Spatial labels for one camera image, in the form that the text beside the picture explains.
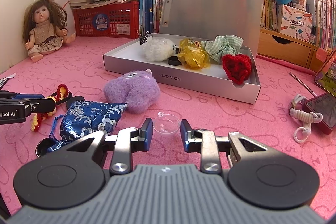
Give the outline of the red yellow crochet ornament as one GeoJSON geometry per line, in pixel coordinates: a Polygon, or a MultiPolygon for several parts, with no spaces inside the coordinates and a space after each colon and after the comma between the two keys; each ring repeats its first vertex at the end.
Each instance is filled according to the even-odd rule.
{"type": "Polygon", "coordinates": [[[55,107],[53,111],[43,113],[38,112],[37,114],[35,114],[31,124],[31,130],[33,132],[38,132],[42,125],[42,121],[49,119],[49,117],[52,117],[56,113],[57,107],[67,102],[70,98],[72,98],[72,92],[65,84],[60,84],[56,92],[47,97],[47,99],[52,99],[55,102],[55,107]]]}

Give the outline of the clear plastic ball half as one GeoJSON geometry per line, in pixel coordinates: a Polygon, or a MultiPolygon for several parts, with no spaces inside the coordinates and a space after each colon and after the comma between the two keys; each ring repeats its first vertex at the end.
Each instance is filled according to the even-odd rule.
{"type": "Polygon", "coordinates": [[[180,124],[180,119],[175,115],[159,112],[153,120],[153,129],[163,136],[170,136],[177,133],[180,124]]]}

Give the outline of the blue floral brocade pouch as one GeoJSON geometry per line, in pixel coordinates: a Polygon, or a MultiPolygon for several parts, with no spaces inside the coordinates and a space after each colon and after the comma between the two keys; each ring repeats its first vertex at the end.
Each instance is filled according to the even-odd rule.
{"type": "Polygon", "coordinates": [[[95,131],[110,135],[126,109],[126,103],[73,102],[60,124],[61,139],[48,148],[47,152],[56,151],[95,131]]]}

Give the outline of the purple plush monster toy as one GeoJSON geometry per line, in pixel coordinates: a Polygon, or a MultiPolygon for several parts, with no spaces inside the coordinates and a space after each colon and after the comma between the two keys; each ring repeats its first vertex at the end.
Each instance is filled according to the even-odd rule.
{"type": "Polygon", "coordinates": [[[157,102],[161,90],[152,71],[133,71],[110,80],[103,89],[104,96],[109,103],[127,104],[130,113],[145,112],[157,102]]]}

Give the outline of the black round lid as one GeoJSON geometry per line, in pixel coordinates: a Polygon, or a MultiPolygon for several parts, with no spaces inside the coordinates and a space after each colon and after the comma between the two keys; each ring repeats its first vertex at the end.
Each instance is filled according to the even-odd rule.
{"type": "Polygon", "coordinates": [[[41,140],[35,149],[35,154],[37,158],[40,158],[41,156],[45,155],[48,152],[48,150],[57,143],[58,143],[57,140],[53,138],[45,138],[41,140]]]}

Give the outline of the brown haired baby doll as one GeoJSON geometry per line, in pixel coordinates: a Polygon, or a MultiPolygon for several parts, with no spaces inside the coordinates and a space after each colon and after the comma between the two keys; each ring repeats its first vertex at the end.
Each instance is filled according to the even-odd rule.
{"type": "Polygon", "coordinates": [[[76,34],[68,33],[67,18],[66,10],[52,0],[37,0],[26,9],[22,37],[33,62],[75,41],[76,34]]]}

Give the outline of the red crochet heart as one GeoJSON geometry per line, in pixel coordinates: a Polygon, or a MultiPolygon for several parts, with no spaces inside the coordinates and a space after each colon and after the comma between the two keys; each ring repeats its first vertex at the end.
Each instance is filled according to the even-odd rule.
{"type": "Polygon", "coordinates": [[[244,54],[224,55],[222,57],[222,67],[227,77],[235,84],[242,85],[248,80],[252,73],[252,61],[244,54]]]}

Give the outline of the black round cap in box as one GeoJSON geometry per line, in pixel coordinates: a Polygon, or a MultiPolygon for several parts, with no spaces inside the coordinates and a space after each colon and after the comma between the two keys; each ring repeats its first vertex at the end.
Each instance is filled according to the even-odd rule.
{"type": "Polygon", "coordinates": [[[175,53],[167,59],[167,63],[172,66],[180,66],[182,63],[178,59],[179,48],[175,50],[175,53]]]}

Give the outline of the yellow plastic wrapped packet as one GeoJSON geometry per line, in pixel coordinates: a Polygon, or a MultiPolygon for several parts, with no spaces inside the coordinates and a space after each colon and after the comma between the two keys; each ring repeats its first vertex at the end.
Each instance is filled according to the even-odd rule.
{"type": "Polygon", "coordinates": [[[193,39],[183,39],[179,42],[177,57],[188,69],[199,70],[211,65],[209,54],[202,48],[200,42],[193,39]]]}

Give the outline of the white fluffy plush toy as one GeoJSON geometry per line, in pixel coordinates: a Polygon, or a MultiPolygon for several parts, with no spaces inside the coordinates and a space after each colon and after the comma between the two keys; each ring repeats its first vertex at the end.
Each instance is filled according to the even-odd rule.
{"type": "Polygon", "coordinates": [[[154,38],[143,44],[145,59],[149,62],[161,62],[175,54],[177,45],[167,38],[154,38]]]}

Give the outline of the green gingham scrunchie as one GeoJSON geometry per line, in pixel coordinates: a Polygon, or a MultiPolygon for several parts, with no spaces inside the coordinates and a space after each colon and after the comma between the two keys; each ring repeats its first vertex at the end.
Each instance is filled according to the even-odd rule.
{"type": "Polygon", "coordinates": [[[213,61],[221,64],[223,56],[235,56],[239,54],[243,42],[244,40],[241,37],[235,35],[225,35],[217,36],[214,41],[202,40],[201,46],[213,61]]]}

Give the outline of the wooden drawer shelf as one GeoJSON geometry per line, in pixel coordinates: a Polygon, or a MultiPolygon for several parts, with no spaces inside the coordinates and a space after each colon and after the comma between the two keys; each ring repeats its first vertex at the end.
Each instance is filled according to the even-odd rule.
{"type": "Polygon", "coordinates": [[[259,55],[288,61],[317,72],[332,50],[324,50],[309,42],[261,27],[257,52],[259,55]]]}

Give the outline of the red plastic crate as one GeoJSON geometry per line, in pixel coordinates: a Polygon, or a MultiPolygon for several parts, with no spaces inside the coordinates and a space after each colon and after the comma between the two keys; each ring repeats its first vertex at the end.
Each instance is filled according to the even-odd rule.
{"type": "Polygon", "coordinates": [[[138,38],[138,1],[74,9],[73,17],[78,36],[138,38]]]}

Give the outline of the smartphone in red case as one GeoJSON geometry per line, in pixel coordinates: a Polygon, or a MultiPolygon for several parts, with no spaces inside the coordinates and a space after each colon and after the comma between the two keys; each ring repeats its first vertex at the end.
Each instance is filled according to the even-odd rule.
{"type": "Polygon", "coordinates": [[[330,93],[321,94],[320,96],[306,100],[303,103],[303,110],[306,112],[321,113],[323,119],[317,123],[317,127],[326,135],[330,135],[335,130],[336,110],[335,96],[330,93]]]}

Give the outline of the pink dollhouse toy box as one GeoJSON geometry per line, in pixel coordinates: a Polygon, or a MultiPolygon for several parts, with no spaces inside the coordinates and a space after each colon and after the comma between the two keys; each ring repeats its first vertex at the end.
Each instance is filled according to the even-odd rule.
{"type": "Polygon", "coordinates": [[[314,82],[335,97],[335,49],[326,56],[325,62],[314,76],[314,82]]]}

